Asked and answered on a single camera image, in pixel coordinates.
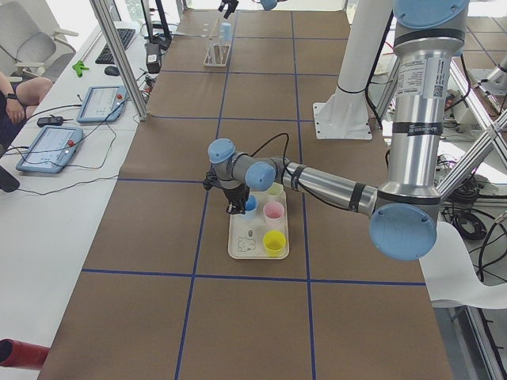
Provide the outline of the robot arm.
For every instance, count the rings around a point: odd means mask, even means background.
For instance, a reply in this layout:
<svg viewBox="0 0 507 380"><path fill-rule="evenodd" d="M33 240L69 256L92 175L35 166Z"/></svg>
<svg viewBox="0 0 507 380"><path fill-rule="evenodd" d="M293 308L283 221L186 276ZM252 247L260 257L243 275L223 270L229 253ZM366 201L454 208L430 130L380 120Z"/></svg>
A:
<svg viewBox="0 0 507 380"><path fill-rule="evenodd" d="M397 1L399 59L387 180L374 188L295 163L254 158L229 139L208 148L206 189L220 188L227 212L241 214L252 191L279 183L341 210L367 215L374 246L396 260L416 260L436 242L440 193L434 184L452 57L462 48L465 1Z"/></svg>
<svg viewBox="0 0 507 380"><path fill-rule="evenodd" d="M279 3L278 0L258 0L254 1L256 4L260 4L264 11L270 11L276 8ZM237 6L239 4L239 0L222 0L219 4L218 11L223 15L225 19L227 19L231 14L235 12Z"/></svg>

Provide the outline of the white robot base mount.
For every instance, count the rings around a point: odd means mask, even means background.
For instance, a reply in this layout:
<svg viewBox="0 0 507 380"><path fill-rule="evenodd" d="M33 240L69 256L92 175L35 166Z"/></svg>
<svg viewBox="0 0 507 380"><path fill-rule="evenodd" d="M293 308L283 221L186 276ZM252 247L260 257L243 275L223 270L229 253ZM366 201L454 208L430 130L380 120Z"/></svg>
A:
<svg viewBox="0 0 507 380"><path fill-rule="evenodd" d="M393 2L359 1L335 92L313 104L318 139L372 138L368 125L368 83L392 22Z"/></svg>

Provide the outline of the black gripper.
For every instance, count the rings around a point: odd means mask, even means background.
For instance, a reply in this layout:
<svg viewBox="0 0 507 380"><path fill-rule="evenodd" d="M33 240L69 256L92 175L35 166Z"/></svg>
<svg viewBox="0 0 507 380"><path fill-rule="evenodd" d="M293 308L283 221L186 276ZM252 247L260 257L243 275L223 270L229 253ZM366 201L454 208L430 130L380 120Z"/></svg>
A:
<svg viewBox="0 0 507 380"><path fill-rule="evenodd" d="M246 201L248 199L248 187L244 184L240 184L236 188L222 188L224 195L227 198L228 206L226 212L229 215L236 213L244 215L246 213Z"/></svg>

